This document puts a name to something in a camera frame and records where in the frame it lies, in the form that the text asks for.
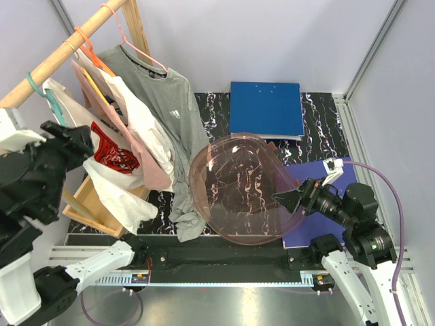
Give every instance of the purple mat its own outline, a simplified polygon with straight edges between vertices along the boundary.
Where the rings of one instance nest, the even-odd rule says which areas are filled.
[[[343,158],[343,161],[350,161],[350,158]],[[320,179],[328,174],[325,171],[323,161],[309,162],[302,164],[289,165],[285,167],[293,179],[303,182],[306,178]],[[342,196],[346,187],[353,182],[357,182],[355,171],[350,165],[345,165],[343,175],[338,178],[333,185],[338,189],[338,194]],[[310,241],[318,236],[334,234],[343,243],[343,231],[345,229],[339,224],[324,217],[320,213],[305,217],[305,220],[294,231],[283,236],[284,248],[307,247]]]

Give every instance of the teal hanger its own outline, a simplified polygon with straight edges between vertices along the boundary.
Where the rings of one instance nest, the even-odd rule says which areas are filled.
[[[61,126],[67,126],[67,123],[65,122],[65,119],[63,118],[63,112],[60,108],[59,103],[57,103],[52,90],[46,90],[46,93],[44,94],[38,86],[36,86],[35,82],[33,81],[32,77],[30,76],[30,73],[26,73],[26,78],[29,84],[32,86],[32,88],[35,90],[36,93],[38,93],[41,97],[44,97],[48,100],[51,106],[52,113],[56,117],[57,121],[59,121],[59,124]]]

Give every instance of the white panel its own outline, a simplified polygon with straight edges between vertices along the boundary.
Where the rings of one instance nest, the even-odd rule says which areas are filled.
[[[0,97],[5,96],[24,79],[26,71],[32,71],[66,39],[57,17],[48,1],[3,1],[0,11]],[[68,87],[76,99],[82,102],[82,92],[75,80],[70,63],[65,63],[54,75],[54,79]],[[39,125],[53,120],[53,115],[45,99],[37,94],[20,106],[20,112],[28,128],[41,132]],[[83,172],[81,168],[69,173],[67,189],[74,192],[80,185]],[[65,240],[69,219],[44,227],[44,234],[34,244],[32,268],[45,266],[53,245]]]
[[[351,99],[370,163],[402,199],[405,244],[432,319],[435,318],[435,2],[412,0],[395,23]],[[398,234],[389,190],[382,200]]]
[[[63,2],[82,24],[102,1]],[[226,92],[231,81],[344,92],[393,2],[137,0],[152,55],[185,75],[195,92]],[[114,19],[91,41],[97,52],[119,43]]]

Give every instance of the metal floor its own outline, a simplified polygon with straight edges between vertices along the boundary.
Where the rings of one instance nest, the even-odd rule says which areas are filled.
[[[134,311],[136,300],[117,293],[106,300],[113,287],[89,287],[85,304],[93,319],[106,325],[124,322]],[[147,326],[352,326],[357,325],[341,293],[311,293],[307,289],[249,288],[161,288],[140,292],[143,316],[139,311],[129,325]],[[50,326],[92,325],[82,313],[80,299]]]

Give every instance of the gray shirt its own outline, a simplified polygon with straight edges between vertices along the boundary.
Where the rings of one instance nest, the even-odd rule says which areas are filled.
[[[144,63],[121,46],[101,52],[98,57],[148,106],[168,134],[175,150],[175,196],[169,219],[177,224],[180,241],[198,237],[205,221],[194,210],[189,167],[197,153],[209,144],[209,139],[189,81],[172,69],[166,77],[159,76],[166,71]]]

